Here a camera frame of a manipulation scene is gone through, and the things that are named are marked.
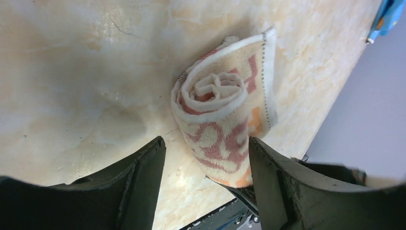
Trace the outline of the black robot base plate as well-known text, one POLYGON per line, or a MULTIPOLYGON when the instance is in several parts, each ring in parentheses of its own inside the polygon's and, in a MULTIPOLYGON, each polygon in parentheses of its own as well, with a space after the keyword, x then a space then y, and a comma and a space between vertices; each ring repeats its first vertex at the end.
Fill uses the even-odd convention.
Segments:
POLYGON ((251 215, 252 212, 241 201, 233 199, 180 230, 237 230, 251 215))

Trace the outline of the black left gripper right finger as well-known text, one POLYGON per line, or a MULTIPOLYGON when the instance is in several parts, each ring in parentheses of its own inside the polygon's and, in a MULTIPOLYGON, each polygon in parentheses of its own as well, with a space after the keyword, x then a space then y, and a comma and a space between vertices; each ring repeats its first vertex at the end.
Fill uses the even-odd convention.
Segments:
POLYGON ((258 138, 249 158, 264 230, 403 230, 406 185, 370 188, 325 176, 258 138))

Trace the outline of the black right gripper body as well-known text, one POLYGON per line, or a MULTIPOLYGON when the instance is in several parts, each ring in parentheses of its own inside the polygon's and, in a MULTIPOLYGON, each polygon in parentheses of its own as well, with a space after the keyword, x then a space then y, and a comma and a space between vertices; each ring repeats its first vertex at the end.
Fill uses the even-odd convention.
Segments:
POLYGON ((365 171, 348 168, 344 165, 307 163, 297 158, 292 158, 292 160, 324 176, 350 184, 366 186, 367 174, 365 171))

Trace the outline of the striped rabbit print towel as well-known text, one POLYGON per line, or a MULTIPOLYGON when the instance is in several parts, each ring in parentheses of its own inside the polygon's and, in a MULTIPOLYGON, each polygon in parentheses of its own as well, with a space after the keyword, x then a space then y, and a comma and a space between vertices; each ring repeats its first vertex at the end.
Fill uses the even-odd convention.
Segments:
POLYGON ((276 30, 225 38, 189 67, 171 91, 171 109, 204 174, 233 188, 252 185, 249 137, 277 123, 273 92, 276 30))

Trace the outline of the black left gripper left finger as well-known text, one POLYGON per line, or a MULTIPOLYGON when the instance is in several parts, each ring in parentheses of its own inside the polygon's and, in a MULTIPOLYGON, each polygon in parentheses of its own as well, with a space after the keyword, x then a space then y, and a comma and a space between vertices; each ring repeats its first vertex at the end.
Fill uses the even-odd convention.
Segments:
POLYGON ((0 179, 3 230, 150 230, 166 145, 156 137, 135 153, 71 184, 0 179))

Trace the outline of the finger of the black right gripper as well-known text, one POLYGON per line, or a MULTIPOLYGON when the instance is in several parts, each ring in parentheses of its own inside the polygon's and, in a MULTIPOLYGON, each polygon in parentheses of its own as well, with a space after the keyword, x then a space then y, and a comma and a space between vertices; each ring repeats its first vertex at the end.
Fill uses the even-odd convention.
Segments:
POLYGON ((209 179, 209 180, 215 182, 216 184, 222 186, 223 188, 225 188, 238 201, 241 201, 252 214, 254 214, 255 216, 259 216, 259 211, 258 211, 258 207, 257 207, 257 199, 256 199, 255 190, 254 190, 253 185, 250 185, 247 187, 242 187, 242 188, 233 188, 233 187, 230 187, 230 186, 227 186, 224 184, 220 184, 220 183, 212 180, 208 176, 206 177, 206 179, 209 179))

